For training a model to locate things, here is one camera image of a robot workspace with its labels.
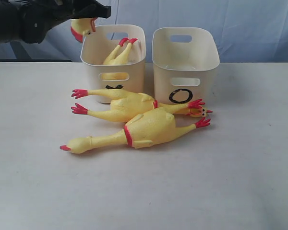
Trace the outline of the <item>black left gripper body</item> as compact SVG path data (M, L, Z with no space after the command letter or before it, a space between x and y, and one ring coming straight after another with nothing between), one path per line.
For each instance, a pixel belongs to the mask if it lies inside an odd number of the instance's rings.
M25 0L21 6L21 39L40 44L46 33L69 19L81 19L84 0Z

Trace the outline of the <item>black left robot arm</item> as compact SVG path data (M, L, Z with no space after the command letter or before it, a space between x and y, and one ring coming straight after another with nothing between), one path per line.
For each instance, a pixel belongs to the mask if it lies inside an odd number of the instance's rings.
M97 18L109 18L111 6L96 0L0 0L0 43L40 44L52 28L70 20L78 42L95 31Z

